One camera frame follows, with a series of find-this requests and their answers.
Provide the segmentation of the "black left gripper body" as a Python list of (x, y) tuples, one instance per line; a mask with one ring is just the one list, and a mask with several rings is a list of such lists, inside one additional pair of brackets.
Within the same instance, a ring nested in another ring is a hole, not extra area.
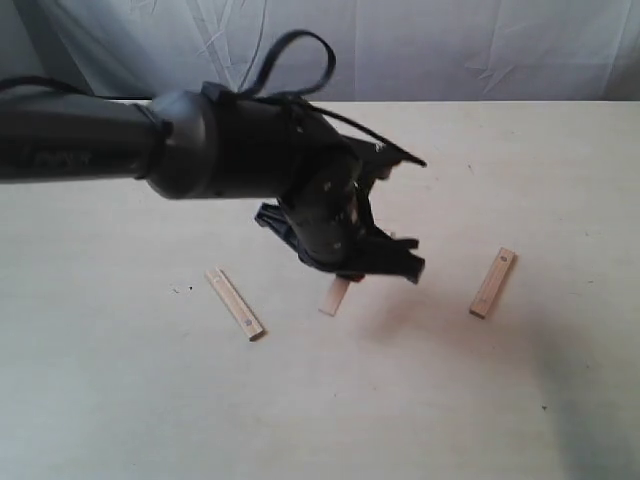
[(425, 260), (416, 238), (395, 239), (375, 224), (369, 195), (402, 162), (426, 162), (389, 143), (342, 137), (326, 151), (310, 180), (275, 204), (264, 203), (255, 220), (316, 270), (359, 281), (368, 275), (401, 277), (416, 284)]

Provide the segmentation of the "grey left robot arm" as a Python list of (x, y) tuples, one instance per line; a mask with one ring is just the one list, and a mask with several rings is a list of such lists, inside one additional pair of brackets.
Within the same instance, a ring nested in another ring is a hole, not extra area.
[(414, 156), (369, 129), (340, 133), (336, 113), (299, 96), (207, 83), (144, 105), (29, 78), (2, 90), (6, 184), (133, 178), (171, 200), (257, 199), (256, 222), (314, 269), (421, 277), (418, 240), (385, 233), (369, 201)]

